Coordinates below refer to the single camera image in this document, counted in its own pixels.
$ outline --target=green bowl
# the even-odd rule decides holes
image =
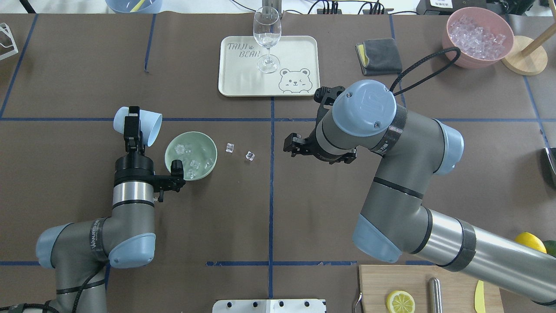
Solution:
[[[173,160],[183,163],[183,178],[185,180],[199,180],[206,177],[216,164],[216,145],[206,134],[198,131],[188,131],[175,137],[164,154],[166,169],[170,172]]]

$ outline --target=pink bowl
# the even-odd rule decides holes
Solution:
[[[508,53],[510,53],[512,46],[514,45],[514,32],[512,31],[508,23],[506,23],[506,21],[503,18],[501,18],[498,14],[489,11],[487,9],[477,8],[477,7],[462,8],[452,13],[450,18],[448,18],[448,22],[446,23],[446,27],[444,28],[444,33],[442,34],[442,46],[444,48],[455,46],[454,42],[450,39],[450,36],[448,35],[448,28],[450,27],[450,24],[459,20],[459,18],[464,14],[469,17],[473,17],[475,19],[475,22],[479,26],[485,28],[488,27],[491,33],[495,35],[497,34],[505,35],[506,39],[502,44],[505,48],[505,51],[496,60],[481,60],[466,55],[462,51],[461,56],[455,62],[456,65],[459,65],[465,69],[479,69],[481,67],[487,67],[491,64],[498,62],[499,60],[503,59],[506,55],[508,55]],[[456,53],[454,51],[450,51],[446,53],[446,56],[450,60],[452,60],[455,57],[455,55]]]

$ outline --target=lemon slice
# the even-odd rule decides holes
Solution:
[[[386,307],[390,313],[413,313],[415,312],[415,300],[403,291],[392,291],[386,298]]]
[[[544,253],[547,252],[547,249],[544,247],[543,242],[531,233],[521,233],[514,240],[524,246],[528,246],[529,248],[533,248]]]

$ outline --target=robotic arm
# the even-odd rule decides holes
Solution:
[[[155,175],[145,156],[140,110],[131,106],[123,136],[127,154],[116,161],[112,216],[69,223],[44,231],[36,247],[41,266],[56,269],[56,299],[48,305],[60,313],[105,313],[105,265],[131,268],[147,265],[155,253],[155,193],[179,192],[185,184],[181,161],[171,175]],[[22,312],[16,307],[10,312]]]
[[[382,156],[353,234],[360,250],[390,263],[405,251],[556,309],[556,258],[421,206],[432,175],[463,154],[457,130],[397,105],[373,80],[322,87],[315,101],[315,129],[290,134],[284,151],[330,164],[351,163],[357,146]]]

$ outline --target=gray cloth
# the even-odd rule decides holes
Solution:
[[[401,58],[393,38],[369,39],[355,45],[364,76],[401,73]]]

